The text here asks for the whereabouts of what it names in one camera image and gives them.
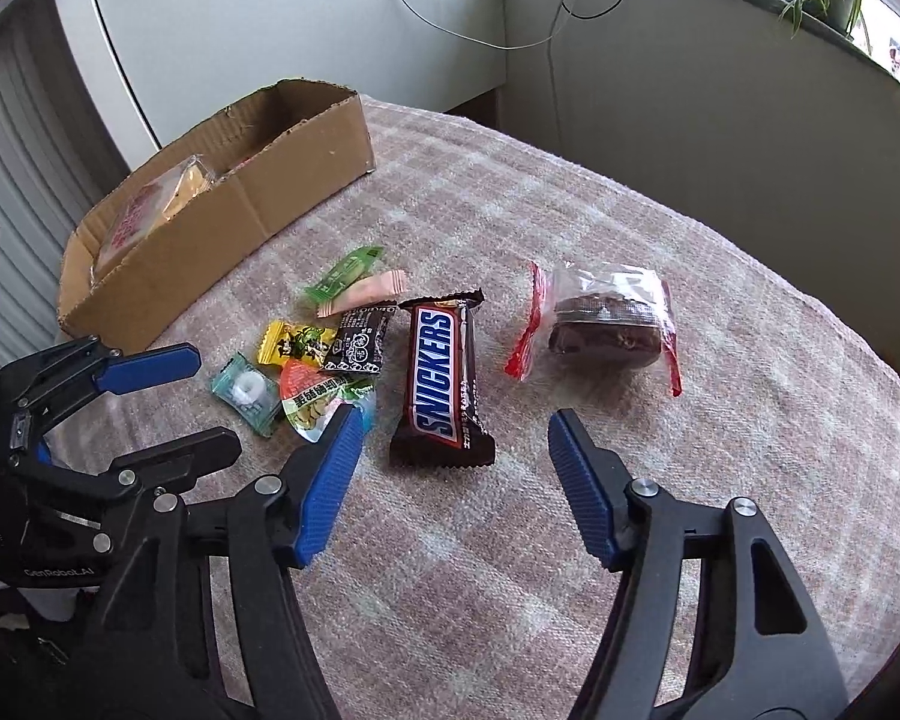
cardboard box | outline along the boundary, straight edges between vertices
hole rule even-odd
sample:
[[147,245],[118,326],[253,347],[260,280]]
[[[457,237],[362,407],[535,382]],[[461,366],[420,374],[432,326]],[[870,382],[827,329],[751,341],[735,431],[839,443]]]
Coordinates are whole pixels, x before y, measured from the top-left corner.
[[[90,268],[127,199],[190,154],[223,179],[91,290]],[[82,220],[63,255],[60,327],[127,354],[143,351],[271,236],[373,168],[364,110],[350,89],[282,80],[228,105],[162,148]]]

pink candy wrapper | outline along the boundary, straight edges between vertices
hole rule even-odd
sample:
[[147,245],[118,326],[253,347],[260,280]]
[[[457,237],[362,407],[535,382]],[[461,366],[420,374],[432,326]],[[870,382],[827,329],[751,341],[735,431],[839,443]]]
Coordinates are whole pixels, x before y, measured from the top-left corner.
[[384,274],[367,276],[351,284],[343,292],[327,303],[320,303],[317,316],[320,319],[341,314],[352,308],[370,306],[381,300],[396,298],[407,291],[407,273],[405,271],[386,271]]

pink plaid tablecloth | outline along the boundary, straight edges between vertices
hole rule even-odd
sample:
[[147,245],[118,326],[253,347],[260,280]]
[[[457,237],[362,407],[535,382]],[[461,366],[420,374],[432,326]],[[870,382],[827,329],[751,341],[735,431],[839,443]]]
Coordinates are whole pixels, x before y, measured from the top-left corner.
[[[378,242],[412,292],[482,287],[476,317],[490,469],[394,470],[407,319],[386,340],[378,426],[325,553],[296,577],[327,683],[348,720],[566,717],[616,579],[583,550],[547,456],[547,418],[577,409],[598,445],[671,493],[753,497],[805,581],[851,694],[900,640],[900,381],[855,333],[734,245],[635,191],[496,132],[365,100],[375,173],[221,280],[160,338],[192,341],[193,380],[105,397],[53,436],[96,472],[115,455],[224,424],[244,454],[189,496],[231,494],[298,443],[252,435],[211,397],[213,373],[273,317],[312,316],[300,288]],[[527,261],[570,255],[650,266],[670,281],[684,394],[663,365],[622,381],[517,384],[501,369],[527,312]],[[684,583],[662,694],[679,693],[693,619]],[[242,682],[226,567],[215,571],[228,688]]]

packaged snack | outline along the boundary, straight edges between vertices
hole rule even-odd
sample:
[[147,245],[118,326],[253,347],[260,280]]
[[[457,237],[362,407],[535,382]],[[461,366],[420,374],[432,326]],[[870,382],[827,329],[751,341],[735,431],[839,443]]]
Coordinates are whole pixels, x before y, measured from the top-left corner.
[[384,253],[384,247],[361,247],[351,251],[339,261],[330,272],[314,287],[306,287],[304,292],[310,300],[319,305],[333,300],[343,290],[370,270],[373,261]]
[[210,391],[240,413],[248,425],[263,437],[274,432],[274,417],[280,410],[280,389],[237,352],[213,377]]
[[260,341],[257,364],[283,365],[288,360],[303,360],[313,367],[320,367],[336,334],[332,327],[290,324],[283,319],[274,319],[266,326],[263,341]]
[[326,319],[352,308],[380,303],[407,291],[407,271],[386,271],[351,284],[327,303],[317,306],[317,318]]
[[473,310],[480,290],[418,298],[410,312],[410,362],[404,413],[391,439],[396,464],[490,466],[496,443],[477,415]]
[[341,403],[352,403],[364,417],[364,433],[370,432],[377,400],[370,379],[350,381],[327,376],[299,360],[288,360],[280,375],[283,410],[293,429],[308,442],[316,442]]
[[384,358],[386,326],[396,303],[380,303],[351,309],[343,315],[337,337],[323,361],[322,370],[375,375]]
[[94,284],[130,254],[152,230],[169,221],[188,202],[213,184],[213,173],[199,155],[187,157],[149,182],[127,202],[103,238],[91,269]]
[[524,381],[546,338],[550,353],[615,367],[646,367],[663,354],[674,396],[682,392],[670,289],[654,271],[567,262],[552,274],[530,263],[533,300],[527,328],[504,371]]

snickers wrapper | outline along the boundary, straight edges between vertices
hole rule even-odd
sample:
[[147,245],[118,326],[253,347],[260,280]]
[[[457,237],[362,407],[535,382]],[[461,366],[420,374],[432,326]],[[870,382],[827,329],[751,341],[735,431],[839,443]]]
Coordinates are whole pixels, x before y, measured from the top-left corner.
[[410,312],[410,360],[404,410],[391,439],[401,466],[490,466],[496,443],[477,415],[473,310],[484,294],[418,298]]

